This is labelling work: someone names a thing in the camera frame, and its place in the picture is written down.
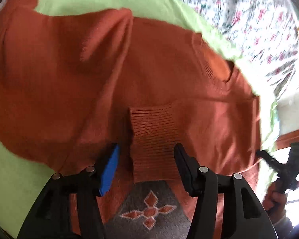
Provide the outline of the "person right hand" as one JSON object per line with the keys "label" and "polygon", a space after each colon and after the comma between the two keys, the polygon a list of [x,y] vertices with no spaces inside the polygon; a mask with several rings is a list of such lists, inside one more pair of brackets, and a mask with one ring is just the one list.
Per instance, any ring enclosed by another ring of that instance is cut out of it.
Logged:
{"label": "person right hand", "polygon": [[285,217],[285,205],[287,202],[287,193],[281,193],[281,181],[277,179],[268,187],[263,199],[263,208],[266,210],[273,224],[278,223]]}

